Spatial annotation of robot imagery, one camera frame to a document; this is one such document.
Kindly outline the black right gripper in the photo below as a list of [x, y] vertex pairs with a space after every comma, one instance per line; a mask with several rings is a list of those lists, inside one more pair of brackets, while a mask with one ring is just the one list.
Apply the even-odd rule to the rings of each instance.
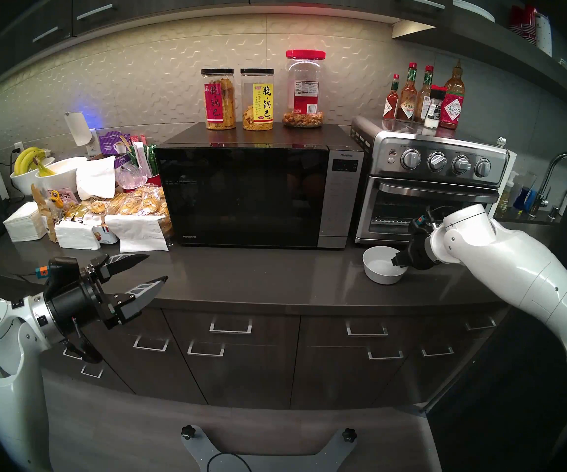
[[426, 271], [440, 265], [440, 259], [434, 255], [431, 248], [430, 234], [431, 232], [426, 229], [417, 230], [407, 247], [392, 257], [393, 266]]

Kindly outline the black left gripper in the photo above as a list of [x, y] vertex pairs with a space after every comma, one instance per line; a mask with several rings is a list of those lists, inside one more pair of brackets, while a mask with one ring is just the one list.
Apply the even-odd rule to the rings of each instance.
[[75, 333], [74, 319], [80, 328], [101, 321], [111, 329], [139, 317], [161, 291], [168, 276], [143, 282], [126, 293], [115, 294], [112, 298], [114, 315], [108, 309], [108, 299], [101, 282], [108, 282], [112, 276], [129, 270], [148, 257], [140, 253], [102, 254], [90, 261], [89, 275], [80, 274], [76, 281], [60, 281], [51, 274], [45, 283], [45, 303], [60, 333]]

